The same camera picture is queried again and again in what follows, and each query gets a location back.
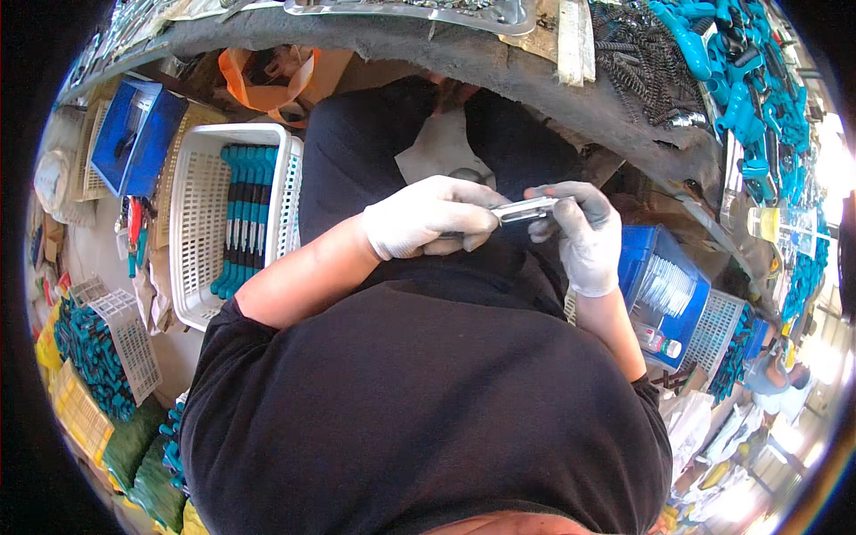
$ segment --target white glove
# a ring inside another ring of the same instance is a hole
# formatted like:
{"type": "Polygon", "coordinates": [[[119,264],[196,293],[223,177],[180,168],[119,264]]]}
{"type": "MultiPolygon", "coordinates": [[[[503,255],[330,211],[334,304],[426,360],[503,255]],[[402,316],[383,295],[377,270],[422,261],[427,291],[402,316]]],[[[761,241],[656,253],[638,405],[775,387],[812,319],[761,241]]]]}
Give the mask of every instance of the white glove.
{"type": "Polygon", "coordinates": [[[499,224],[487,208],[507,203],[487,186],[434,175],[367,206],[363,229],[384,260],[472,251],[499,224]],[[463,235],[438,239],[443,232],[463,235]]]}
{"type": "Polygon", "coordinates": [[[529,225],[535,243],[561,228],[559,258],[577,294],[602,297],[618,287],[621,256],[621,216],[600,190],[588,182],[561,182],[532,187],[526,197],[574,197],[553,206],[553,217],[529,225]]]}

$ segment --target red tool handle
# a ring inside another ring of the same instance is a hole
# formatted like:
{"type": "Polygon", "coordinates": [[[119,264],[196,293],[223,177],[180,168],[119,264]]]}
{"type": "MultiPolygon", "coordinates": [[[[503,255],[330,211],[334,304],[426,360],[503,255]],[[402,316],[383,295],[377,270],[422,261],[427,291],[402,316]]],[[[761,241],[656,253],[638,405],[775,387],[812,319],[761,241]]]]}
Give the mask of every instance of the red tool handle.
{"type": "Polygon", "coordinates": [[[143,226],[143,204],[136,197],[128,197],[128,200],[128,244],[133,247],[140,238],[143,226]]]}

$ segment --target metal tray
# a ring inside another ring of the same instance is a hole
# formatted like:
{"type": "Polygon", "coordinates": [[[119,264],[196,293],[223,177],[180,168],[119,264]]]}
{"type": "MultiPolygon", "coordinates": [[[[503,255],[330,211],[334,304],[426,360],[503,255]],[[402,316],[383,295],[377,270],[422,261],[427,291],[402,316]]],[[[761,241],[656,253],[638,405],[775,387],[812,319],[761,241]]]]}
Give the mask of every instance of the metal tray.
{"type": "Polygon", "coordinates": [[[500,35],[524,35],[535,29],[535,0],[496,0],[478,9],[445,8],[446,0],[419,0],[420,7],[396,0],[288,0],[285,12],[291,15],[399,15],[430,21],[461,24],[500,35]]]}

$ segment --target blue plastic crate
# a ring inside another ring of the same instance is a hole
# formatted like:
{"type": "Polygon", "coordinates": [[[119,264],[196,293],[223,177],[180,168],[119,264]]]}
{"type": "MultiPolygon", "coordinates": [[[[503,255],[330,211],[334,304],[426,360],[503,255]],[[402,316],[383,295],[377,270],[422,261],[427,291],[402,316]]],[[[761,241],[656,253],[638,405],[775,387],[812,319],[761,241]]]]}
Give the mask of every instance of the blue plastic crate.
{"type": "MultiPolygon", "coordinates": [[[[698,319],[704,310],[704,304],[707,302],[707,296],[710,292],[710,279],[684,253],[681,245],[662,225],[656,227],[625,225],[621,229],[618,285],[621,288],[621,293],[624,294],[624,303],[629,312],[633,310],[633,305],[639,298],[642,279],[653,255],[668,260],[696,281],[693,297],[681,316],[678,318],[664,316],[663,323],[660,325],[660,330],[667,338],[681,343],[681,354],[678,355],[678,358],[671,359],[665,354],[651,354],[644,351],[647,357],[661,362],[667,369],[674,372],[681,366],[684,355],[687,353],[690,338],[693,336],[698,319]]],[[[654,325],[658,323],[658,321],[645,317],[639,318],[639,320],[654,325]]]]}
{"type": "Polygon", "coordinates": [[[752,321],[752,333],[749,335],[749,341],[743,349],[743,362],[755,360],[758,354],[761,353],[761,344],[764,343],[764,335],[767,334],[769,327],[770,324],[760,318],[755,318],[752,321]]]}
{"type": "Polygon", "coordinates": [[[139,80],[119,84],[92,151],[92,167],[116,197],[154,194],[169,144],[185,111],[187,100],[164,90],[161,84],[139,80]],[[130,149],[121,150],[129,138],[129,117],[138,93],[150,98],[152,105],[142,117],[130,149]]]}

